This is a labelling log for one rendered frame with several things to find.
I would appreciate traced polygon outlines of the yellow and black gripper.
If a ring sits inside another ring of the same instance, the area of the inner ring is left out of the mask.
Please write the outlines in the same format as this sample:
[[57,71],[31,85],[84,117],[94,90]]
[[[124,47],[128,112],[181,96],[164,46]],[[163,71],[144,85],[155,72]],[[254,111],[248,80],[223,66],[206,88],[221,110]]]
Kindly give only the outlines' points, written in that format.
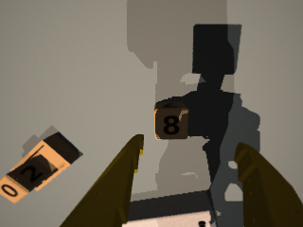
[[[107,166],[60,227],[127,224],[134,173],[144,135],[135,135]],[[303,227],[303,203],[286,179],[254,148],[238,143],[234,162],[242,183],[243,227]]]

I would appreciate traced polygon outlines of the brown number cube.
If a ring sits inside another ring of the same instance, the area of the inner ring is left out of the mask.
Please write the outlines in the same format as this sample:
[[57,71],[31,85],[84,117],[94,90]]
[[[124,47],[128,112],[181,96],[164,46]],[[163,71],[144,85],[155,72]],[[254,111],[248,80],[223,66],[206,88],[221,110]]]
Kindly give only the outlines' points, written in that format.
[[154,105],[155,139],[187,139],[188,108],[183,102]]
[[21,200],[41,183],[51,171],[37,159],[31,158],[0,180],[0,194],[13,203]]

